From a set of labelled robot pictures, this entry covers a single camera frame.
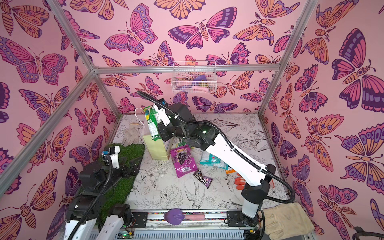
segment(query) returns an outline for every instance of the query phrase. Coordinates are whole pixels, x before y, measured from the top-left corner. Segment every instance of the artificial grass mat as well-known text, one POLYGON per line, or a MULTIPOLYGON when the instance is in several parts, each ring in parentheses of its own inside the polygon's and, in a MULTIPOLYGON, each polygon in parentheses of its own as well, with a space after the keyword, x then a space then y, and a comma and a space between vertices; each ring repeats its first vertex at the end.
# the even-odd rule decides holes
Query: artificial grass mat
MULTIPOLYGON (((145 151, 145 145, 144 144, 132 144, 127 147, 124 147, 120 144, 110 144, 110 146, 120 146, 120 153, 118 154, 119 159, 122 157, 126 157, 126 165, 129 166, 129 161, 137 158, 142 157, 144 155, 145 151)), ((107 198, 107 201, 104 203, 103 207, 101 208, 101 219, 103 222, 105 222, 105 219, 108 216, 109 209, 117 204, 123 204, 125 203, 127 196, 129 192, 131 191, 133 187, 133 182, 135 181, 135 176, 130 177, 129 179, 121 179, 114 188, 109 190, 105 196, 107 198)))

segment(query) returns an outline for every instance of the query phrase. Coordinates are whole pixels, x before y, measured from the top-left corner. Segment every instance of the white wire basket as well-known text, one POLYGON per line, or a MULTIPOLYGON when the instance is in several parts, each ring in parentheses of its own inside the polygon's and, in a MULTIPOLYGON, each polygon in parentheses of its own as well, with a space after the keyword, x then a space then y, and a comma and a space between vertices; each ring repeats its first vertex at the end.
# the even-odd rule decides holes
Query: white wire basket
POLYGON ((193 61, 195 65, 186 66, 189 63, 190 61, 174 61, 170 82, 172 92, 215 93, 217 87, 216 61, 193 61))

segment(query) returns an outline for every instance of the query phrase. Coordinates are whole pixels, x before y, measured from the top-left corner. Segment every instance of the pink handle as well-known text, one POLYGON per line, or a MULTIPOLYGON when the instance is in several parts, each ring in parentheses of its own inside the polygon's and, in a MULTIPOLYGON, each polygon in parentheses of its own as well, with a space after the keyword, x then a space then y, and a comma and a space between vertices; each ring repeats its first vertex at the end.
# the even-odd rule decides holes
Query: pink handle
POLYGON ((184 215, 186 220, 205 220, 204 214, 187 214, 184 215))

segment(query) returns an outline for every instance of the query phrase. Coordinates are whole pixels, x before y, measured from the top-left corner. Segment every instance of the metal beam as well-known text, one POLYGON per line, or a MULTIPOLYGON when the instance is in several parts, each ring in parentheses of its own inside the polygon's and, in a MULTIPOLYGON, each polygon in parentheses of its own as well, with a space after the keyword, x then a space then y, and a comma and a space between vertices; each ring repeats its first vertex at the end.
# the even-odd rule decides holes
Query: metal beam
POLYGON ((93 71, 94 64, 92 63, 91 59, 89 58, 87 52, 85 51, 83 45, 81 44, 80 39, 78 38, 76 32, 72 28, 71 23, 69 22, 68 18, 66 17, 64 10, 61 8, 60 4, 57 0, 46 0, 51 7, 51 10, 53 14, 55 15, 56 19, 59 21, 60 25, 63 27, 65 33, 67 34, 69 40, 71 41, 73 47, 79 54, 80 59, 83 61, 85 67, 88 69, 88 71, 93 71))
POLYGON ((283 72, 285 70, 285 66, 288 64, 289 59, 291 58, 291 55, 296 48, 297 43, 299 42, 299 39, 304 32, 304 29, 308 23, 309 18, 312 15, 313 10, 316 8, 318 0, 307 0, 307 2, 304 5, 303 11, 301 12, 300 17, 297 19, 295 30, 293 31, 289 42, 285 48, 284 54, 281 57, 280 60, 280 70, 273 75, 273 78, 271 80, 271 83, 269 84, 269 87, 265 93, 264 99, 262 101, 262 104, 259 108, 259 116, 263 115, 263 112, 265 108, 268 105, 269 100, 272 97, 272 94, 277 86, 277 84, 280 81, 281 76, 283 75, 283 72))
POLYGON ((68 97, 60 104, 60 106, 53 112, 41 128, 38 129, 36 134, 27 143, 27 145, 17 154, 4 172, 0 175, 0 197, 2 197, 8 187, 13 183, 19 173, 25 168, 29 160, 33 157, 37 149, 42 143, 51 135, 52 131, 62 120, 63 116, 67 113, 69 108, 80 96, 81 92, 93 79, 94 74, 88 72, 83 79, 76 85, 70 92, 68 97))
POLYGON ((101 94, 104 96, 105 100, 107 101, 108 105, 112 109, 113 113, 115 114, 116 117, 118 117, 121 113, 118 110, 118 107, 116 105, 116 102, 113 101, 111 94, 105 87, 103 81, 100 79, 100 76, 97 74, 95 77, 95 82, 97 86, 99 87, 101 94))
MULTIPOLYGON (((182 66, 183 71, 204 71, 205 65, 202 66, 182 66)), ((95 68, 96 74, 108 73, 171 73, 173 66, 132 66, 132 67, 117 67, 117 68, 95 68)), ((278 71, 279 64, 243 64, 243 65, 216 65, 216 71, 278 71)))

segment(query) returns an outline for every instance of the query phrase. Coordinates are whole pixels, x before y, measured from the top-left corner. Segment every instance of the beige leather glove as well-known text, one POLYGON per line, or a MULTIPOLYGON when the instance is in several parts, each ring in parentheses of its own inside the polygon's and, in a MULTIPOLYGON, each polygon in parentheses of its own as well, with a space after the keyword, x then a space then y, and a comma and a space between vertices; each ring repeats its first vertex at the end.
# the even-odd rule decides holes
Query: beige leather glove
POLYGON ((265 234, 271 240, 299 236, 314 230, 311 220, 297 202, 264 209, 264 215, 265 234))
POLYGON ((124 138, 122 139, 122 145, 124 147, 131 145, 132 143, 139 143, 139 124, 131 123, 124 132, 124 138))

